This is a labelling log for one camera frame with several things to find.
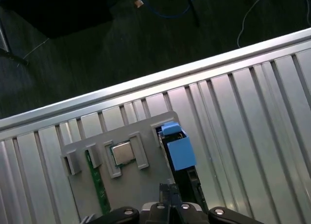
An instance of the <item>black component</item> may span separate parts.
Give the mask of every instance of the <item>black component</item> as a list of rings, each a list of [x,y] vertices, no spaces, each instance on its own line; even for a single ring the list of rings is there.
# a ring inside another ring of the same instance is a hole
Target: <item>black component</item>
[[[107,0],[0,0],[49,38],[112,20]]]
[[[224,213],[222,215],[218,215],[217,210],[222,210]],[[224,207],[212,208],[208,212],[208,218],[210,223],[213,224],[263,224]]]
[[[144,205],[142,212],[122,207],[89,224],[263,224],[224,207],[205,214],[194,203],[183,203],[176,184],[160,184],[161,202]]]
[[[122,207],[99,217],[88,224],[138,224],[139,212],[132,207]]]
[[[156,131],[159,134],[161,131],[161,127],[157,128]],[[185,134],[183,132],[171,134],[168,136],[161,136],[159,134],[159,137],[161,138],[161,142],[167,155],[167,159],[172,170],[175,183],[178,185],[182,200],[197,203],[206,213],[208,211],[208,207],[202,192],[200,179],[196,172],[195,166],[175,171],[170,151],[167,146],[169,142],[186,137]]]

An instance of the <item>blue cable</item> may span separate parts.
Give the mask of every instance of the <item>blue cable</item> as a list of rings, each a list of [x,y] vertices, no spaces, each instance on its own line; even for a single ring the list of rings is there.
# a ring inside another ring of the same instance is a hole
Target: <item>blue cable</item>
[[[184,15],[186,12],[188,12],[188,10],[190,9],[190,5],[188,5],[188,7],[187,7],[182,13],[177,14],[177,15],[171,15],[171,16],[169,16],[169,15],[163,15],[163,14],[157,12],[153,7],[150,6],[150,4],[149,4],[147,1],[145,1],[145,0],[141,0],[141,1],[144,3],[144,5],[147,6],[147,8],[148,8],[151,12],[153,12],[154,14],[158,15],[159,17],[163,17],[163,18],[178,18],[178,17],[183,16],[183,15]]]

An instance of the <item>green circuit board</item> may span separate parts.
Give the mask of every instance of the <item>green circuit board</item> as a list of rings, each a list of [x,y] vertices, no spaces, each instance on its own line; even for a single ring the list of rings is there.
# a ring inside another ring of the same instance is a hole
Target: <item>green circuit board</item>
[[[93,164],[91,161],[91,157],[89,155],[89,151],[86,150],[86,161],[88,164],[88,167],[91,171],[92,179],[93,179],[93,184],[95,186],[97,198],[101,207],[101,210],[103,212],[103,215],[107,214],[110,212],[110,203],[106,194],[106,190],[104,187],[104,183],[99,171],[99,168],[93,168]]]

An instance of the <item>gray fixture plate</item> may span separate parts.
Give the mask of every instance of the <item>gray fixture plate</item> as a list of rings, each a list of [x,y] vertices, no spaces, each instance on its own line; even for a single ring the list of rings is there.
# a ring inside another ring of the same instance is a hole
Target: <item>gray fixture plate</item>
[[[62,148],[64,169],[68,172],[80,217],[101,214],[85,150],[89,150],[93,166],[100,168],[112,209],[132,206],[140,210],[144,203],[158,201],[159,183],[168,183],[172,177],[155,128],[169,121],[178,122],[175,112],[154,116]],[[136,161],[121,168],[115,167],[109,146],[112,142],[117,145],[128,140],[131,140]]]

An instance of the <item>metal plate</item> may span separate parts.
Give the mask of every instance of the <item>metal plate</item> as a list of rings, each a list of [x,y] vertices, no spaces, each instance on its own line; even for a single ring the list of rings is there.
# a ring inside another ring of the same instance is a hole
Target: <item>metal plate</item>
[[[70,181],[73,179],[80,180],[79,184],[71,183],[80,216],[91,215],[86,210],[90,212],[90,210],[96,210],[98,206],[97,199],[92,195],[94,194],[94,186],[84,157],[84,152],[90,145],[96,145],[97,155],[102,161],[99,169],[112,209],[127,204],[131,204],[136,209],[141,209],[144,203],[158,201],[159,184],[167,183],[171,179],[171,174],[163,151],[158,147],[158,138],[154,135],[154,126],[169,121],[178,122],[175,112],[171,111],[154,116],[62,148],[63,156],[70,157],[71,152],[76,152],[82,170],[77,175],[69,176]],[[116,168],[115,163],[125,164]]]

